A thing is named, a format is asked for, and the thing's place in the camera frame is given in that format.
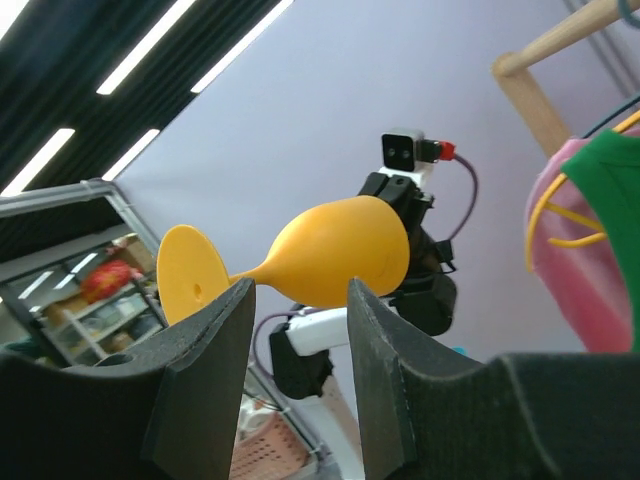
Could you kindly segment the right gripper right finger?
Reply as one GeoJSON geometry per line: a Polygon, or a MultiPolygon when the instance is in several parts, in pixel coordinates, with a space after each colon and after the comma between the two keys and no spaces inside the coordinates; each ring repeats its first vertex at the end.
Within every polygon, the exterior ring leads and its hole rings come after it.
{"type": "Polygon", "coordinates": [[[369,479],[635,479],[639,357],[461,355],[359,280],[348,334],[369,479]]]}

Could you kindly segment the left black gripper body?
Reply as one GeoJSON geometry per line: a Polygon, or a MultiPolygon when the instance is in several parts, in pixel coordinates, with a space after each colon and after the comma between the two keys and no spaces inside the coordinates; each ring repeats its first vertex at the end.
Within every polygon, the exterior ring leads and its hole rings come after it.
{"type": "Polygon", "coordinates": [[[391,206],[409,235],[423,231],[422,222],[433,207],[433,197],[424,193],[409,177],[387,176],[372,172],[366,178],[359,195],[376,197],[391,206]]]}

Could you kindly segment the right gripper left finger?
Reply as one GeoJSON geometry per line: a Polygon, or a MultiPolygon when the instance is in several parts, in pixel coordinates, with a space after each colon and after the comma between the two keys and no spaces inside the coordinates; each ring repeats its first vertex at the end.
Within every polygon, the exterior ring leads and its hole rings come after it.
{"type": "Polygon", "coordinates": [[[255,315],[236,282],[191,317],[93,367],[1,355],[5,479],[225,479],[255,315]]]}

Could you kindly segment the yellow wine glass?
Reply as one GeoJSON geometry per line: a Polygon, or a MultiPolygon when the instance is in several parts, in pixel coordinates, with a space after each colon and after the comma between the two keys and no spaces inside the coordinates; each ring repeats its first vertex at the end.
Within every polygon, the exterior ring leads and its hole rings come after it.
{"type": "MultiPolygon", "coordinates": [[[[291,220],[265,259],[244,272],[294,302],[323,309],[343,307],[351,279],[376,295],[393,292],[410,261],[408,234],[383,200],[355,196],[315,206],[291,220]]],[[[164,316],[174,325],[202,310],[240,275],[229,275],[210,239],[191,225],[176,225],[163,237],[156,262],[164,316]]]]}

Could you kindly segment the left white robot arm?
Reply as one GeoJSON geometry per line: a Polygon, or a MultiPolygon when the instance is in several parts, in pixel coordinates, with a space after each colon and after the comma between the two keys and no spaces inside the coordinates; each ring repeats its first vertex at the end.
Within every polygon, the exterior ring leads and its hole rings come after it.
{"type": "Polygon", "coordinates": [[[345,479],[365,476],[358,424],[333,373],[330,351],[349,342],[347,283],[360,277],[384,305],[422,332],[449,330],[457,287],[448,240],[421,223],[433,205],[427,172],[381,168],[358,196],[318,205],[276,236],[256,280],[301,304],[269,336],[273,380],[312,413],[312,425],[345,479]]]}

